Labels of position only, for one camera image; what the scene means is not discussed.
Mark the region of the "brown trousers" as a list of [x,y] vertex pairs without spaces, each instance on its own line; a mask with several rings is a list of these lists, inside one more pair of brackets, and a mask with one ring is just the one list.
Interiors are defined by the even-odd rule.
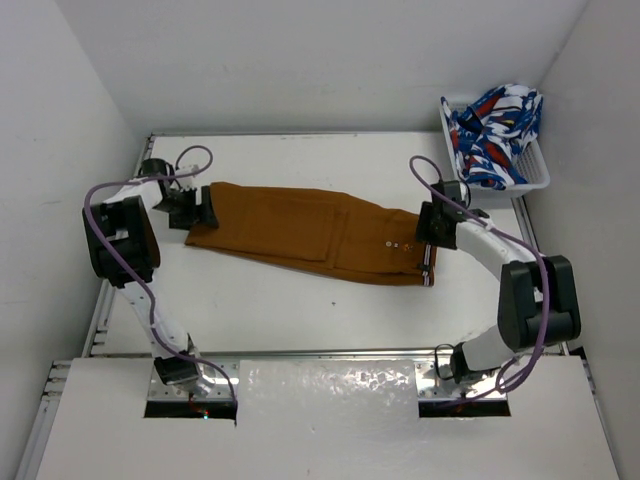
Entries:
[[215,182],[218,227],[198,224],[186,245],[356,283],[435,282],[436,248],[416,239],[418,215],[347,193]]

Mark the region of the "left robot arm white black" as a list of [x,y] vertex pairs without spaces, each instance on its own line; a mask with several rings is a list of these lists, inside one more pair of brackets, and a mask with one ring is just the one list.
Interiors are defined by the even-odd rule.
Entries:
[[198,223],[218,227],[211,194],[192,185],[213,163],[213,152],[203,145],[187,148],[173,164],[144,160],[133,178],[92,187],[82,208],[95,274],[133,308],[161,382],[190,393],[204,384],[207,373],[232,382],[222,367],[200,357],[179,319],[159,304],[154,273],[161,256],[149,212],[166,213],[172,229],[187,230]]

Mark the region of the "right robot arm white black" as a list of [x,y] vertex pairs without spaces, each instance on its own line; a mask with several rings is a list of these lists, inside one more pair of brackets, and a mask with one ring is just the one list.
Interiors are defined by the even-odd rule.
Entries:
[[580,336],[574,273],[566,257],[545,256],[497,229],[487,213],[465,209],[457,181],[428,189],[431,199],[422,203],[416,239],[468,254],[499,282],[496,324],[453,348],[449,365],[455,382],[495,371],[526,350],[541,354]]

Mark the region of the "right silver arm base plate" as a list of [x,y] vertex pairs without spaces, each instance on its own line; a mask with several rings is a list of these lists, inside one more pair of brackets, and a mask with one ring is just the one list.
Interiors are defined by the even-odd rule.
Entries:
[[497,372],[473,375],[471,379],[456,383],[449,361],[428,357],[414,364],[417,396],[421,401],[453,401],[473,398],[495,387]]

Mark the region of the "left silver arm base plate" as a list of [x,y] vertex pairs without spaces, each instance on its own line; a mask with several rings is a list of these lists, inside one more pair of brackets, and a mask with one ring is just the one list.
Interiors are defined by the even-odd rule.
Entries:
[[[229,377],[234,389],[239,384],[238,360],[230,358],[208,358]],[[217,370],[210,366],[200,366],[201,378],[186,384],[165,385],[155,368],[151,371],[147,400],[152,402],[200,402],[230,401],[229,382]]]

